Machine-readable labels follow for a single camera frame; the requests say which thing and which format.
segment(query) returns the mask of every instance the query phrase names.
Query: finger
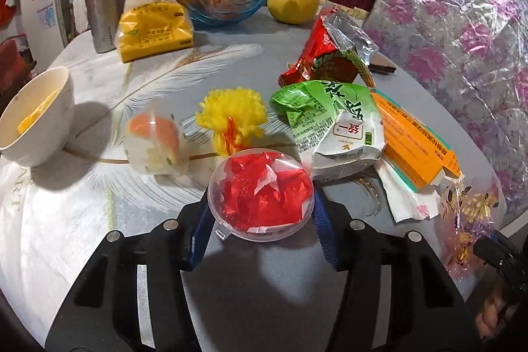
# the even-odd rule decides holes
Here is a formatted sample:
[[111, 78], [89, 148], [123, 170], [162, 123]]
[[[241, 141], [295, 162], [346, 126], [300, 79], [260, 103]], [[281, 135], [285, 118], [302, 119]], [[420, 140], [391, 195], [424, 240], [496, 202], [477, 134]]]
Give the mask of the finger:
[[482, 312], [482, 320], [490, 329], [495, 329], [497, 327], [498, 315], [497, 308], [494, 304], [487, 306]]
[[478, 334], [481, 338], [489, 337], [491, 336], [492, 330], [489, 329], [489, 327], [484, 324], [484, 321], [482, 320], [482, 313], [479, 313], [477, 317], [475, 318], [475, 326], [477, 327]]
[[493, 293], [492, 293], [492, 300], [493, 300], [493, 304], [495, 304], [495, 307], [498, 309], [504, 302], [503, 300], [503, 291], [502, 291], [503, 287], [502, 285], [499, 285], [497, 288], [495, 288], [493, 290]]

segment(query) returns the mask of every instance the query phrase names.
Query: yellow packaging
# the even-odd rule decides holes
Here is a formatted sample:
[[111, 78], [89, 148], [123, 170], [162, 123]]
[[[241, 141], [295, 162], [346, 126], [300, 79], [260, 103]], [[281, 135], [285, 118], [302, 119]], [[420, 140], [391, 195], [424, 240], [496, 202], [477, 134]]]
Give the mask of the yellow packaging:
[[177, 2], [151, 2], [121, 16], [119, 54], [126, 63], [139, 57], [192, 47], [193, 29]]
[[460, 176], [455, 153], [439, 137], [379, 92], [372, 91], [372, 97], [383, 120], [383, 153], [412, 189]]
[[116, 38], [123, 63], [192, 47], [193, 25], [175, 0], [125, 0], [123, 11]]

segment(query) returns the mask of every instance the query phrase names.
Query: round table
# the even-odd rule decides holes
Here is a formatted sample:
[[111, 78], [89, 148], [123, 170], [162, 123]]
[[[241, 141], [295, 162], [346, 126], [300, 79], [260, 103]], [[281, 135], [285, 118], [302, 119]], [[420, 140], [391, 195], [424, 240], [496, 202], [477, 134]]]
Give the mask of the round table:
[[[76, 37], [51, 67], [70, 69], [76, 114], [67, 147], [42, 166], [24, 169], [0, 162], [0, 288], [30, 333], [42, 344], [70, 286], [107, 231], [126, 236], [150, 231], [198, 201], [216, 157], [191, 162], [191, 177], [177, 181], [136, 174], [121, 144], [123, 122], [150, 102], [184, 122], [192, 154], [211, 152], [193, 122], [208, 91], [250, 87], [268, 100], [288, 61], [297, 59], [311, 24], [275, 22], [262, 9], [229, 27], [196, 31], [194, 50], [166, 53], [123, 64], [118, 53], [96, 54], [90, 32]], [[433, 97], [398, 68], [375, 76], [377, 87], [423, 121], [454, 149], [464, 174], [489, 176], [493, 169], [466, 132]], [[268, 136], [257, 144], [282, 146], [291, 136], [270, 113]], [[377, 179], [371, 183], [382, 209], [359, 185], [326, 187], [355, 218], [380, 232], [423, 233], [439, 252], [434, 221], [395, 224]], [[204, 351], [325, 349], [345, 282], [324, 260], [312, 223], [275, 243], [251, 243], [212, 235], [204, 260], [184, 273], [189, 309]], [[145, 288], [138, 269], [142, 338], [152, 345]], [[464, 297], [474, 278], [458, 284]]]

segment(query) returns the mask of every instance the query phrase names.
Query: orange box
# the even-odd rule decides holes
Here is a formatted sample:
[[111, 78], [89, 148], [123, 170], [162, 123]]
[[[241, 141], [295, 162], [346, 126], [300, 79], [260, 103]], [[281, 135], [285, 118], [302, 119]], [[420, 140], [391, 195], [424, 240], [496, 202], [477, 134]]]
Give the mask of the orange box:
[[442, 139], [385, 95], [371, 92], [383, 120], [383, 153], [412, 189], [460, 176], [457, 157]]

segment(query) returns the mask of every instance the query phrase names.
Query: clear plastic container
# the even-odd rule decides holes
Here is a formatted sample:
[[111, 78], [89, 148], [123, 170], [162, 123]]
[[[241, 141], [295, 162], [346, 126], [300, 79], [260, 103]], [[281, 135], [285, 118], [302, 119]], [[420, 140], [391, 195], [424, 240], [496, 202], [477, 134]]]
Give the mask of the clear plastic container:
[[[281, 154], [281, 158], [279, 160], [284, 161], [284, 163], [287, 163], [292, 168], [295, 169], [302, 169], [303, 167], [300, 165], [299, 162], [297, 162], [294, 158], [290, 157], [289, 155], [283, 154], [279, 151], [269, 150], [269, 149], [263, 149], [263, 148], [251, 148], [248, 150], [237, 152], [233, 155], [231, 155], [229, 158], [233, 157], [240, 157], [242, 155], [246, 154], [261, 154], [263, 152], [274, 152]], [[221, 189], [221, 181], [227, 177], [226, 173], [224, 172], [224, 167], [229, 160], [229, 158], [223, 160], [216, 170], [213, 172], [213, 175], [211, 176], [211, 179], [209, 180], [209, 188], [208, 188], [208, 202], [209, 202], [209, 208], [213, 214], [213, 216], [216, 219], [215, 224], [215, 233], [216, 235], [222, 239], [225, 240], [229, 235], [234, 234], [235, 236], [238, 236], [239, 238], [251, 240], [251, 241], [274, 241], [274, 240], [280, 240], [287, 238], [288, 236], [291, 236], [293, 233], [298, 231], [301, 227], [305, 225], [305, 223], [310, 218], [310, 215], [312, 214], [313, 210], [313, 202], [315, 200], [314, 198], [314, 189], [312, 186], [312, 193], [310, 194], [310, 197], [306, 199], [303, 203], [303, 217], [300, 221], [294, 223], [294, 224], [286, 224], [283, 226], [272, 226], [267, 227], [264, 230], [265, 232], [249, 232], [249, 231], [243, 231], [240, 230], [234, 226], [232, 226], [227, 220], [225, 220], [222, 217], [222, 203], [223, 203], [223, 195], [222, 195], [222, 189]]]
[[187, 172], [189, 151], [182, 128], [155, 104], [127, 121], [122, 136], [127, 159], [139, 173], [180, 176]]

